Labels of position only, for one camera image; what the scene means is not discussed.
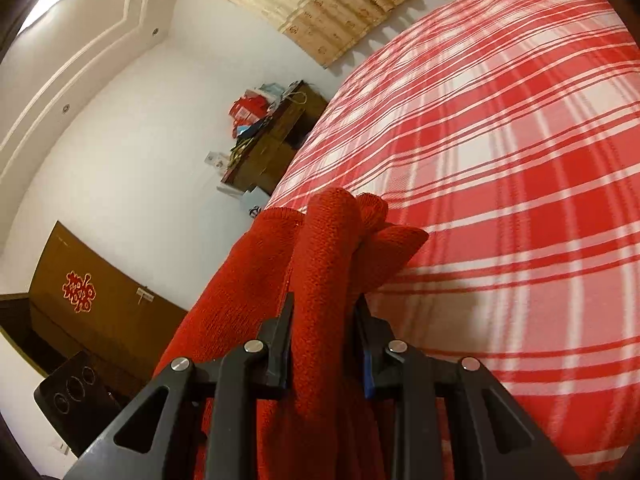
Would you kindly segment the red knitted sweater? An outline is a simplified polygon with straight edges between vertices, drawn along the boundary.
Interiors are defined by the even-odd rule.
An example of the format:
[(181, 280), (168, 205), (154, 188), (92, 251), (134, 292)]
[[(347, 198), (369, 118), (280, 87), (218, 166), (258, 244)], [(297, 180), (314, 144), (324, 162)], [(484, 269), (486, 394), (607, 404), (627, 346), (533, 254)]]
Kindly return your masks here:
[(372, 194), (329, 188), (305, 211), (269, 208), (235, 243), (160, 357), (220, 358), (254, 338), (294, 300), (292, 387), (257, 408), (263, 479), (382, 479), (385, 456), (371, 404), (345, 368), (359, 296), (389, 281), (427, 234), (398, 226)]

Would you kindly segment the black stool with rings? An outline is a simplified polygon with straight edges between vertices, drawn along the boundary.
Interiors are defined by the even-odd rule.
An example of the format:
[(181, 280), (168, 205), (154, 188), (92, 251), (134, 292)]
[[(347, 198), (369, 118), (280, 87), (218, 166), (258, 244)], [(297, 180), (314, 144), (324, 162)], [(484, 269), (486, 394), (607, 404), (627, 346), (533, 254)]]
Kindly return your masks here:
[(34, 391), (44, 417), (76, 455), (81, 456), (129, 402), (107, 385), (96, 360), (79, 351)]

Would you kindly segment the brown wooden door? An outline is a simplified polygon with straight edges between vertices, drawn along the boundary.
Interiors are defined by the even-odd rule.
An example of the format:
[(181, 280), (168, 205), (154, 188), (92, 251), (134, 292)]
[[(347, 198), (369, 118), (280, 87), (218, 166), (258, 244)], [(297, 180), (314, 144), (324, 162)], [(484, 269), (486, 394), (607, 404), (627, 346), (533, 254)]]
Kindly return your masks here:
[[(66, 274), (90, 273), (96, 300), (75, 313)], [(38, 370), (53, 373), (77, 352), (96, 360), (107, 385), (132, 398), (150, 380), (186, 310), (107, 262), (58, 222), (27, 292), (1, 296), (1, 329)]]

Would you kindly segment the red double happiness decal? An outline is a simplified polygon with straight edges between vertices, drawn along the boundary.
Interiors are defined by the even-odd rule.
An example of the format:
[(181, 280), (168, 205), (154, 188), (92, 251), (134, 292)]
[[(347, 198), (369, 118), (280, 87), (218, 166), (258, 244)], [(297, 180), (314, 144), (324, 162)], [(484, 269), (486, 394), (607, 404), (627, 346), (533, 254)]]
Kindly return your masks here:
[(96, 300), (96, 288), (90, 273), (80, 275), (75, 271), (68, 272), (62, 292), (63, 298), (72, 305), (75, 313), (90, 312), (93, 301)]

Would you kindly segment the white paper bag on floor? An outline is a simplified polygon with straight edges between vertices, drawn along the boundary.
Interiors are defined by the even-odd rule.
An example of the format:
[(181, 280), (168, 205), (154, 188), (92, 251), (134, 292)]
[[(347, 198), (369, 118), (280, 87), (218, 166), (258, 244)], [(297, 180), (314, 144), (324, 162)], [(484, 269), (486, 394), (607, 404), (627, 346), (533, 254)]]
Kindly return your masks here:
[(255, 219), (270, 201), (270, 195), (259, 186), (254, 186), (248, 191), (241, 192), (230, 185), (221, 184), (217, 186), (217, 190), (224, 195), (236, 198), (242, 211), (246, 212), (252, 219)]

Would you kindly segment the brown wooden desk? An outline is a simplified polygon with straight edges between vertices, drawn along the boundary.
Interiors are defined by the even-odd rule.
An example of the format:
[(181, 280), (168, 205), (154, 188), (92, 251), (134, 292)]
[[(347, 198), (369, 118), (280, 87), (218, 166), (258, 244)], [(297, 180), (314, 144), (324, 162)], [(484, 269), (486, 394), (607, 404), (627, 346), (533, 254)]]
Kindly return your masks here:
[(236, 142), (221, 183), (239, 192), (261, 188), (271, 195), (305, 143), (328, 101), (306, 81), (288, 87), (284, 99)]

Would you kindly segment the red gift bag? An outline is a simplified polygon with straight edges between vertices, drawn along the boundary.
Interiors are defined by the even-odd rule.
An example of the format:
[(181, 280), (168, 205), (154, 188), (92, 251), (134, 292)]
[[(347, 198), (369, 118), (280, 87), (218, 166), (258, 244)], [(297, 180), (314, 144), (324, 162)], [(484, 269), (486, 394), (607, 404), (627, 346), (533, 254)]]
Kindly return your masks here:
[(236, 139), (245, 129), (268, 115), (270, 102), (262, 94), (246, 90), (229, 110), (232, 119), (232, 138)]

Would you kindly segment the red white plaid bedsheet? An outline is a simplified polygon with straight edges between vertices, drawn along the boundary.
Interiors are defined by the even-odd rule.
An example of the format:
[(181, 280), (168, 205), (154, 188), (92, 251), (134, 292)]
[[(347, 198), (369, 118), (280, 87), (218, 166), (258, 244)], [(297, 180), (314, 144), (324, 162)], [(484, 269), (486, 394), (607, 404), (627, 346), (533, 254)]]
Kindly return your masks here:
[(372, 193), (427, 243), (370, 294), (475, 356), (579, 477), (639, 434), (639, 49), (606, 0), (457, 0), (337, 90), (271, 205)]

